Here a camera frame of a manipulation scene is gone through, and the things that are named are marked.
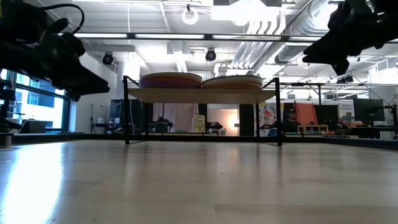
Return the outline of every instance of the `wooden tabletop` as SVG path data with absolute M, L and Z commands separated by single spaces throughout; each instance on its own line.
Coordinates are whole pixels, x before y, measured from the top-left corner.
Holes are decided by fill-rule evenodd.
M 228 103 L 254 105 L 275 96 L 273 90 L 129 89 L 145 103 Z

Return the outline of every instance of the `computer monitor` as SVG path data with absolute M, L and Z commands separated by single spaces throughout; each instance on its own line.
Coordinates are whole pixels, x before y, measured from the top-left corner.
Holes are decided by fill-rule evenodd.
M 355 121 L 385 121 L 382 100 L 354 99 Z

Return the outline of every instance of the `black metal table frame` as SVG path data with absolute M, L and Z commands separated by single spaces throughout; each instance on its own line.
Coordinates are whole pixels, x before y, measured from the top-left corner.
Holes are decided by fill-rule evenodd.
M 130 126 L 129 126 L 129 88 L 128 82 L 129 80 L 133 82 L 135 85 L 139 85 L 133 79 L 128 76 L 123 76 L 123 91 L 124 91 L 124 142 L 126 144 L 134 144 L 137 142 L 133 141 L 164 141 L 170 139 L 178 139 L 179 141 L 220 141 L 220 142 L 276 142 L 277 146 L 282 146 L 282 118 L 280 114 L 280 83 L 279 78 L 273 78 L 269 83 L 265 84 L 262 89 L 266 88 L 272 83 L 275 83 L 275 95 L 276 95 L 276 112 L 277 112 L 277 137 L 276 138 L 268 138 L 268 137 L 260 137 L 260 116 L 259 116 L 259 105 L 256 104 L 256 136 L 253 137 L 223 137 L 223 136 L 154 136 L 149 134 L 149 119 L 148 119 L 148 103 L 142 102 L 143 105 L 143 114 L 144 114 L 144 126 L 145 126 L 145 136 L 135 136 L 130 135 Z

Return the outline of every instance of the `wooden floor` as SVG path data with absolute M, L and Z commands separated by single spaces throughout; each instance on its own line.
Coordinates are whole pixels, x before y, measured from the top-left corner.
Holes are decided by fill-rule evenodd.
M 0 223 L 398 223 L 398 153 L 75 141 L 0 151 Z

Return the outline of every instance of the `security camera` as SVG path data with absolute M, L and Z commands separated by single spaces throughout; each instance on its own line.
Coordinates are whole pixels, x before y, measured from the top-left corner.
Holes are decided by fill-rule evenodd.
M 206 61 L 208 62 L 212 62 L 214 60 L 216 60 L 217 55 L 216 52 L 214 52 L 214 49 L 208 49 L 207 53 L 206 53 Z
M 102 62 L 105 65 L 112 65 L 112 63 L 113 63 L 113 53 L 112 52 L 105 52 L 105 56 L 102 58 Z

